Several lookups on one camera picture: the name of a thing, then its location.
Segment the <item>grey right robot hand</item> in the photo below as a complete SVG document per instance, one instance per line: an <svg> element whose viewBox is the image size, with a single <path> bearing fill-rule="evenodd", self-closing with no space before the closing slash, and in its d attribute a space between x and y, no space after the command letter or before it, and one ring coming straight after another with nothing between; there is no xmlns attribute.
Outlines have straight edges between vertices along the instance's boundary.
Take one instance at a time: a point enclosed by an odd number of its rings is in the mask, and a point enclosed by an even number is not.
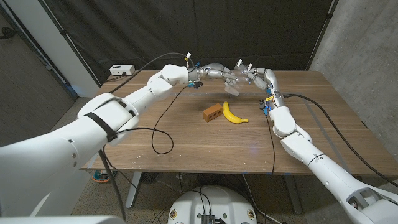
<svg viewBox="0 0 398 224"><path fill-rule="evenodd" d="M264 90L269 96L272 96L273 107L285 106L275 73L271 69L252 68L247 72L249 81L253 82L258 88Z"/></svg>

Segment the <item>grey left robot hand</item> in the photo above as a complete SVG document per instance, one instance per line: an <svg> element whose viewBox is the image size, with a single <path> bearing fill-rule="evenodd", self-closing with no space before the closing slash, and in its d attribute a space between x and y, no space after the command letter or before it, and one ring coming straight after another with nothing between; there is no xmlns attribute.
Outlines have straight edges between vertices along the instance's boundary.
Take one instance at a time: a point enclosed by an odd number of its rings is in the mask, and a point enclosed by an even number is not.
<svg viewBox="0 0 398 224"><path fill-rule="evenodd" d="M225 86L238 91L241 87L241 79L232 70L219 63L211 63L202 67L195 67L188 70L188 81L220 79Z"/></svg>

